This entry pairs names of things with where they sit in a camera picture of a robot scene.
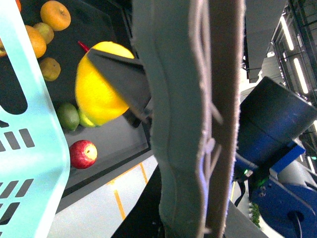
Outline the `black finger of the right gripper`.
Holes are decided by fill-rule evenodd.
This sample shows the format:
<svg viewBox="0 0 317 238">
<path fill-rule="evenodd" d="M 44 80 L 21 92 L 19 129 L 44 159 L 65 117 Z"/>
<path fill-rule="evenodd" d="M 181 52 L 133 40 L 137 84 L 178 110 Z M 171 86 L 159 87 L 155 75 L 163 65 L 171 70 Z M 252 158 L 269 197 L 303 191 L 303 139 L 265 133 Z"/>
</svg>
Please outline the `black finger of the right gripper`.
<svg viewBox="0 0 317 238">
<path fill-rule="evenodd" d="M 147 106 L 151 102 L 151 92 L 143 65 L 137 59 L 90 49 L 87 57 L 119 96 L 129 106 L 138 120 L 151 125 L 152 110 Z"/>
</svg>

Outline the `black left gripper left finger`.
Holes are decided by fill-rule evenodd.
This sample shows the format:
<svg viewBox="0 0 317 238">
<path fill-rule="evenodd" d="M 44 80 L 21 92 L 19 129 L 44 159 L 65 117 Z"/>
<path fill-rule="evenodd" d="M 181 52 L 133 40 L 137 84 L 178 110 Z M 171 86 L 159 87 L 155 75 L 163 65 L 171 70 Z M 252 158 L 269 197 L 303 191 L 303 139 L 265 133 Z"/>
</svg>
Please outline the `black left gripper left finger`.
<svg viewBox="0 0 317 238">
<path fill-rule="evenodd" d="M 112 235 L 113 238 L 163 238 L 159 215 L 161 174 L 156 167 L 136 205 Z"/>
</svg>

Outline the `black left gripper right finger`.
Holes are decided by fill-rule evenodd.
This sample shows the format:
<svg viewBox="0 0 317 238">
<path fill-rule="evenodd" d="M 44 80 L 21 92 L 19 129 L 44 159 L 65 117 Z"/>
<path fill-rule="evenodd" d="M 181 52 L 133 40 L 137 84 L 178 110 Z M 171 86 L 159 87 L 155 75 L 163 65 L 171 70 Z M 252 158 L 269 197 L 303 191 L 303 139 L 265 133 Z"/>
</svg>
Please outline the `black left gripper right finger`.
<svg viewBox="0 0 317 238">
<path fill-rule="evenodd" d="M 229 202 L 227 213 L 227 237 L 267 238 L 231 201 Z"/>
</svg>

